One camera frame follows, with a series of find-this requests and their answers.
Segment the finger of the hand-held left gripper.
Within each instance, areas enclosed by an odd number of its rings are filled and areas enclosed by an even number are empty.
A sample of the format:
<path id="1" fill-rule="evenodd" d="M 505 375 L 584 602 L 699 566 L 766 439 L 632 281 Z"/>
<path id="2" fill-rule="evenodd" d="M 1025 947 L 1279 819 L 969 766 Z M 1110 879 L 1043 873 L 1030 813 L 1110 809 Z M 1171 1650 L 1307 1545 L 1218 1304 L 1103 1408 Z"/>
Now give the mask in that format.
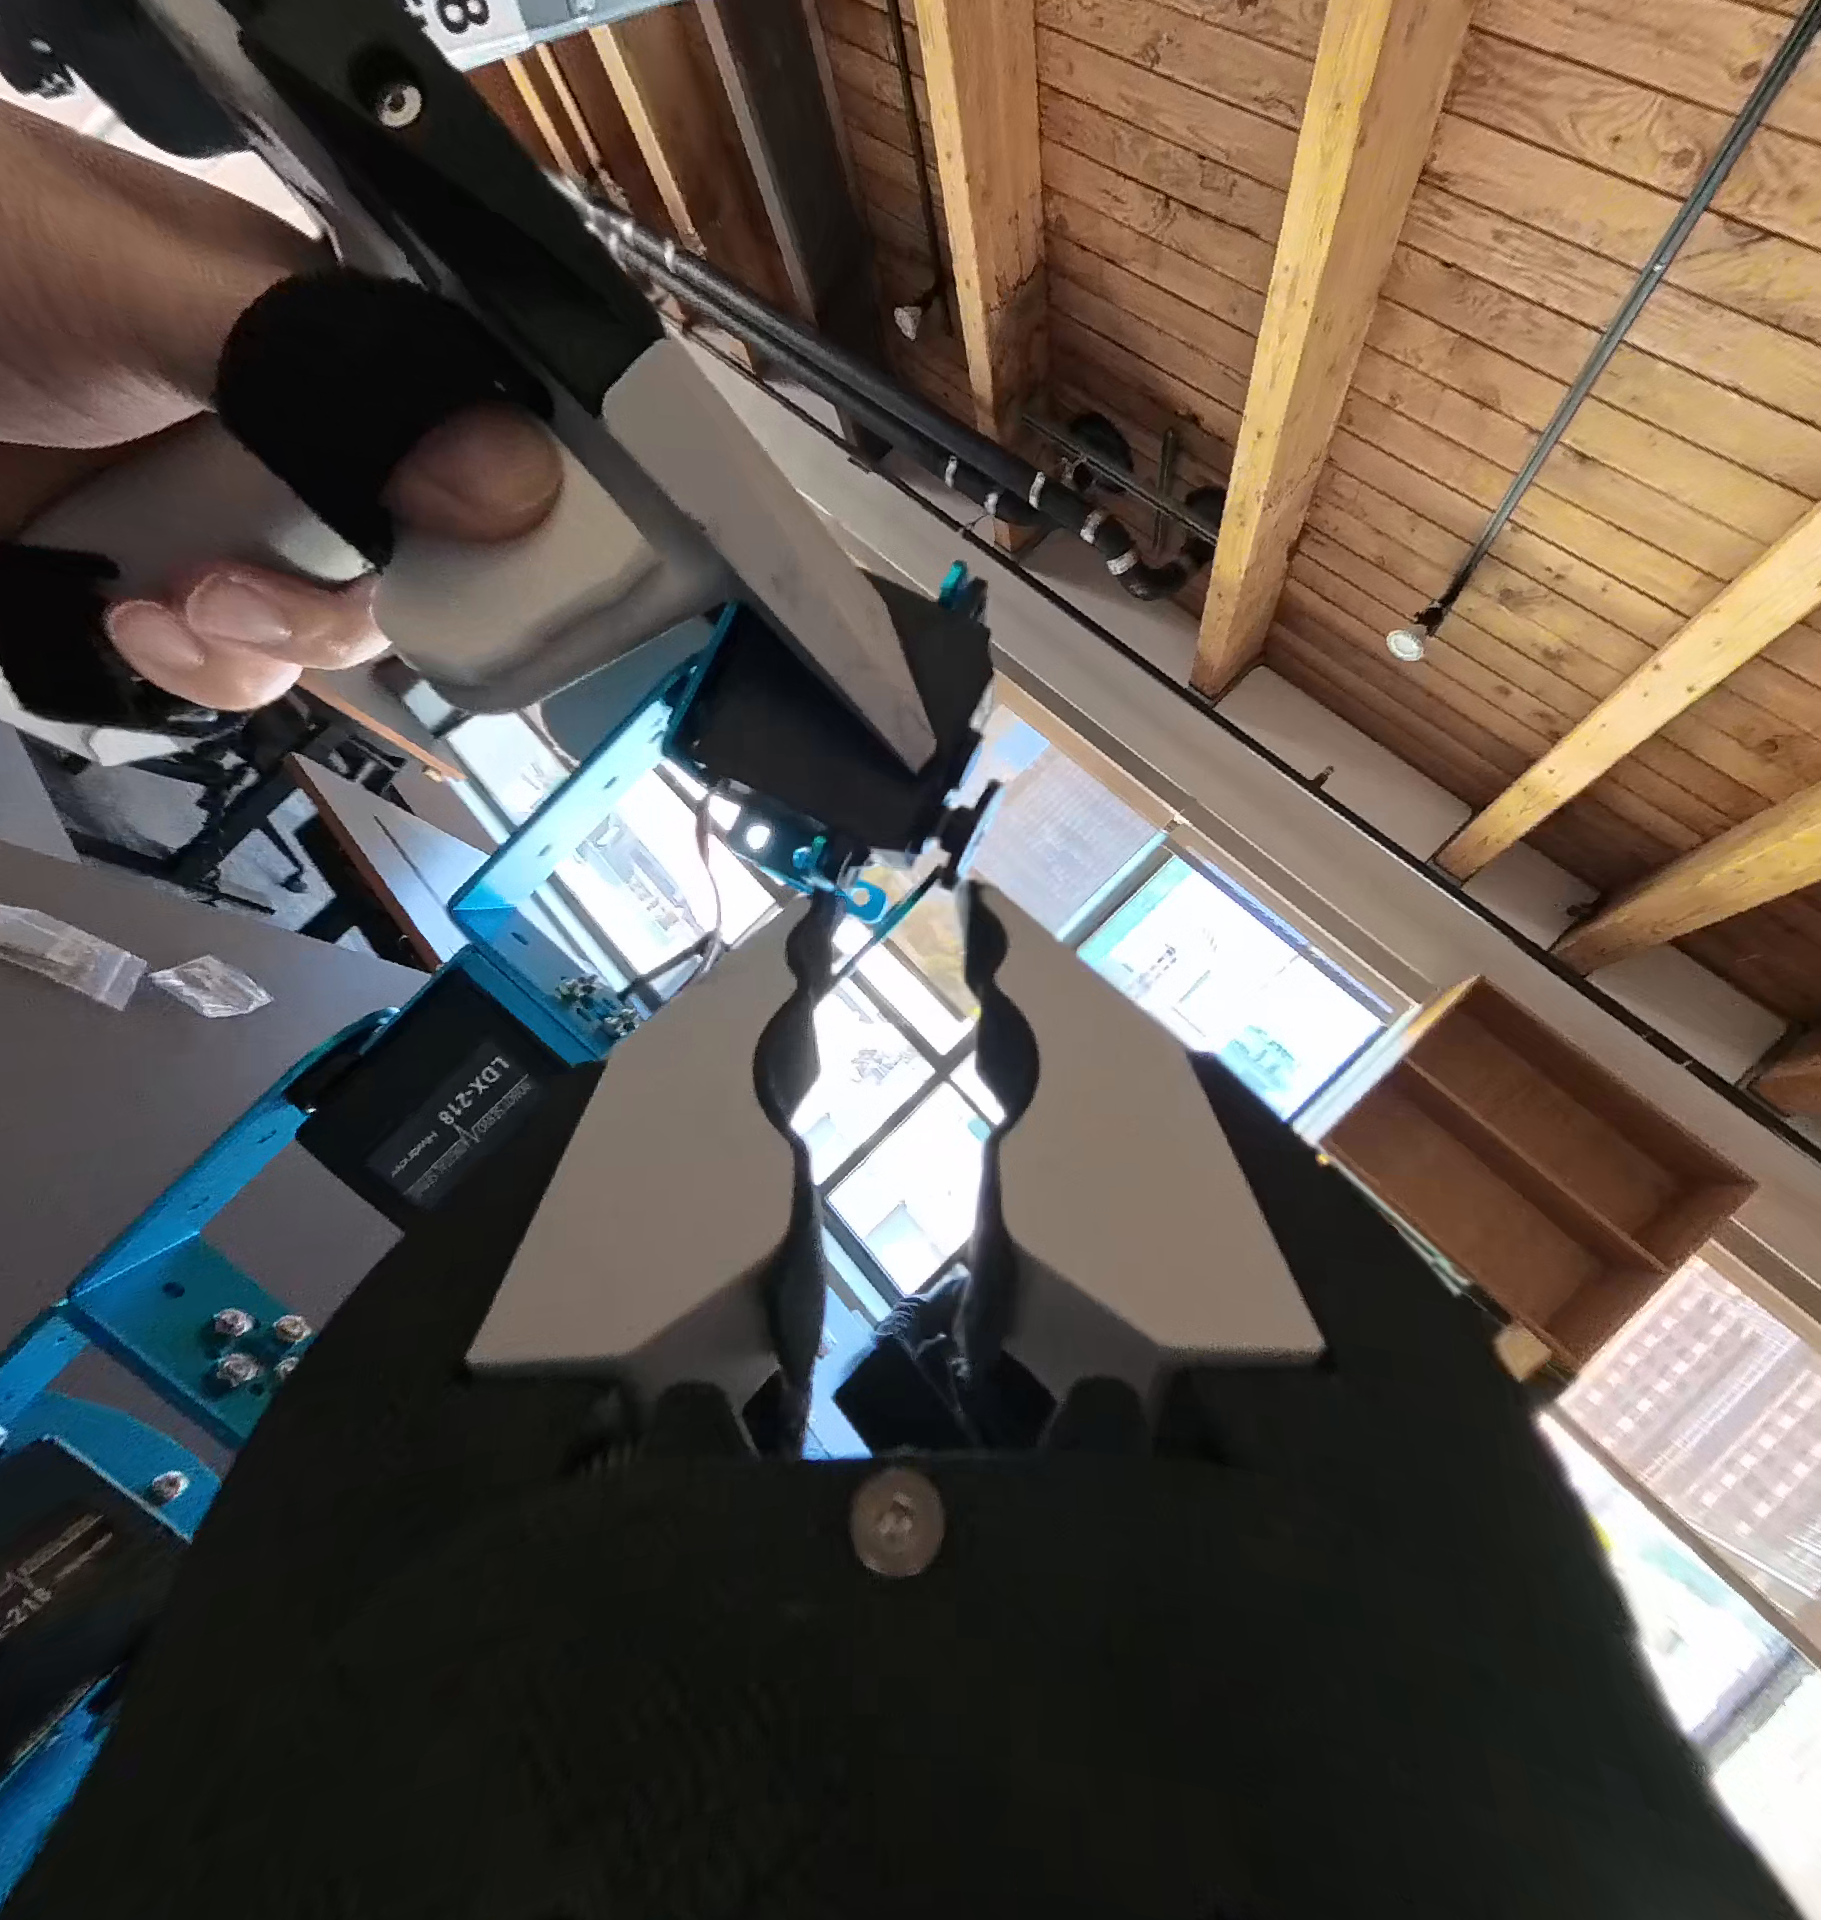
<path id="1" fill-rule="evenodd" d="M 844 706 L 898 762 L 923 768 L 937 737 L 888 603 L 681 340 L 631 363 L 603 424 Z"/>

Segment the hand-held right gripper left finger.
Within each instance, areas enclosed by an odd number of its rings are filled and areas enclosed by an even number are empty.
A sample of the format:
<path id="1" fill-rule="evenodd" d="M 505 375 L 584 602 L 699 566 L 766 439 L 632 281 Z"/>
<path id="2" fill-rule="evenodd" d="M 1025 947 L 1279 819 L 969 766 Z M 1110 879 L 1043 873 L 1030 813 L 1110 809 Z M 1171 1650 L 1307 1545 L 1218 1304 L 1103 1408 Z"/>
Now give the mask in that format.
<path id="1" fill-rule="evenodd" d="M 828 898 L 796 900 L 618 1046 L 468 1347 L 480 1377 L 587 1377 L 652 1409 L 725 1394 L 800 1442 L 828 1313 L 796 1116 L 823 1074 Z"/>

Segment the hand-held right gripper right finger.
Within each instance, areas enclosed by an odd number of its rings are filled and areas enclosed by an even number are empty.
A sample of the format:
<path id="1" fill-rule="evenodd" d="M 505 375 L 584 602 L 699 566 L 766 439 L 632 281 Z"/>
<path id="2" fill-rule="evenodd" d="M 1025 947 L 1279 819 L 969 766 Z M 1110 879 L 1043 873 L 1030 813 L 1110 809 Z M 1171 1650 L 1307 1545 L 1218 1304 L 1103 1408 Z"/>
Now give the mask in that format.
<path id="1" fill-rule="evenodd" d="M 1199 1059 L 988 882 L 962 891 L 986 1142 L 959 1347 L 1055 1404 L 1116 1379 L 1158 1412 L 1187 1371 L 1325 1356 Z"/>

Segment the blue toy robot arm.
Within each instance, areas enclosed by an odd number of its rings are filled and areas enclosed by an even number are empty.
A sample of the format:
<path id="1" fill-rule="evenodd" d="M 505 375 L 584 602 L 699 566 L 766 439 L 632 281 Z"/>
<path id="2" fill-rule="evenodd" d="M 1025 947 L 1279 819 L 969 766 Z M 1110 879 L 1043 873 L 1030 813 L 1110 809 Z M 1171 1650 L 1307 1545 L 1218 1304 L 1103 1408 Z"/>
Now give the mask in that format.
<path id="1" fill-rule="evenodd" d="M 209 1238 L 300 1142 L 402 1227 L 515 1140 L 563 1070 L 635 1030 L 647 988 L 610 988 L 530 900 L 652 774 L 742 603 L 684 620 L 569 690 L 584 762 L 455 893 L 463 947 L 405 1006 L 344 1028 L 289 1069 L 81 1266 L 0 1353 L 0 1906 L 77 1791 L 219 1472 L 121 1409 L 53 1391 L 103 1351 L 238 1453 L 314 1328 Z"/>

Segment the person's left hand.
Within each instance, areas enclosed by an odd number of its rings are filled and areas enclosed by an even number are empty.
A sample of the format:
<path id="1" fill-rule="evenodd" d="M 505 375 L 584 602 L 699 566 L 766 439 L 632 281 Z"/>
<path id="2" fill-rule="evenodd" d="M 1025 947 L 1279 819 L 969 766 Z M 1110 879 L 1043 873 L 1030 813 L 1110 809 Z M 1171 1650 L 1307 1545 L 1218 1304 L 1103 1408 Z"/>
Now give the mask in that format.
<path id="1" fill-rule="evenodd" d="M 211 406 L 225 339 L 332 254 L 274 212 L 0 101 L 0 542 Z M 112 600 L 112 648 L 200 706 L 388 651 L 374 585 L 215 557 Z"/>

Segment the thick black ceiling pipes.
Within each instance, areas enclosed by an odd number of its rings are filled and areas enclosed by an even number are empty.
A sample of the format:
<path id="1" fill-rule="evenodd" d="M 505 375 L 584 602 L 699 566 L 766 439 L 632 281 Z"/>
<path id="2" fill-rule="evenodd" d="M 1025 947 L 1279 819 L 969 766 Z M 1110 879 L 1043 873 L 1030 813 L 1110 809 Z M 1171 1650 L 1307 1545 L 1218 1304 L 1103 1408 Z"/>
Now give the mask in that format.
<path id="1" fill-rule="evenodd" d="M 673 296 L 774 360 L 809 392 L 861 422 L 914 459 L 977 511 L 1018 531 L 1063 531 L 1094 545 L 1109 575 L 1132 597 L 1171 600 L 1214 558 L 1214 538 L 1191 531 L 1171 558 L 1154 558 L 1132 527 L 1089 490 L 1052 467 L 1038 467 L 935 406 L 809 324 L 783 315 L 718 272 L 676 237 L 637 222 L 635 214 L 552 175 L 552 183 L 613 252 L 647 284 Z"/>

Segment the wooden hanging box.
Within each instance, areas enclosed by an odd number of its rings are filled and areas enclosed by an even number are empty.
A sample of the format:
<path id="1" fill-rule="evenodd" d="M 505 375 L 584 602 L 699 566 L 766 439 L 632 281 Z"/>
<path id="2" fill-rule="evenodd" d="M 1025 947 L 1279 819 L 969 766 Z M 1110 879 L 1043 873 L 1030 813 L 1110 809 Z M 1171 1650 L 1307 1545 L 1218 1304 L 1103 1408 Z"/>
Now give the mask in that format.
<path id="1" fill-rule="evenodd" d="M 1299 1124 L 1573 1371 L 1758 1191 L 1482 977 L 1398 1020 Z"/>

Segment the small clear bag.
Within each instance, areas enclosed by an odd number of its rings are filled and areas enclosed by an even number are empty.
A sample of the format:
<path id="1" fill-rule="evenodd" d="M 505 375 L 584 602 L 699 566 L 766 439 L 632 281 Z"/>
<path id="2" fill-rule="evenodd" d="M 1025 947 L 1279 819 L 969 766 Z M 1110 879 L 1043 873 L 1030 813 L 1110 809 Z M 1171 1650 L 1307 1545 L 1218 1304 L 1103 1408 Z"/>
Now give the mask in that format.
<path id="1" fill-rule="evenodd" d="M 148 964 L 128 949 L 41 910 L 2 901 L 0 962 L 112 1010 L 124 1010 L 148 977 Z"/>
<path id="2" fill-rule="evenodd" d="M 153 971 L 148 984 L 207 1020 L 248 1018 L 274 1002 L 274 993 L 252 972 L 242 972 L 213 954 Z"/>

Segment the tall side window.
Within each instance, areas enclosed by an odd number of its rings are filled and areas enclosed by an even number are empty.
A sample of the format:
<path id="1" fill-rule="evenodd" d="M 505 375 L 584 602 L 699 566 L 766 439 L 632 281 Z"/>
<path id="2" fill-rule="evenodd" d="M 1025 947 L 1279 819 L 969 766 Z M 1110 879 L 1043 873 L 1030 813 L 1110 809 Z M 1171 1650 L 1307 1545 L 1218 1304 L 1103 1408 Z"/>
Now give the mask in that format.
<path id="1" fill-rule="evenodd" d="M 1820 1350 L 1695 1256 L 1550 1405 L 1548 1437 L 1714 1781 L 1820 1850 Z"/>

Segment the thin black ceiling pipe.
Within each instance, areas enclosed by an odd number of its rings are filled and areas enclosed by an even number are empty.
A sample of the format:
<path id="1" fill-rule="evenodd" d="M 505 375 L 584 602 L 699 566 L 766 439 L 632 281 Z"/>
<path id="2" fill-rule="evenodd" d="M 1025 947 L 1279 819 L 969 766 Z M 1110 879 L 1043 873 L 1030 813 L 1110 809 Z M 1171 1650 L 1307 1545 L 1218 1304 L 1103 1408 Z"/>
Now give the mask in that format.
<path id="1" fill-rule="evenodd" d="M 1421 632 L 1542 489 L 1726 579 L 1821 496 L 1821 3 L 1481 3 L 1404 240 L 1564 387 Z"/>

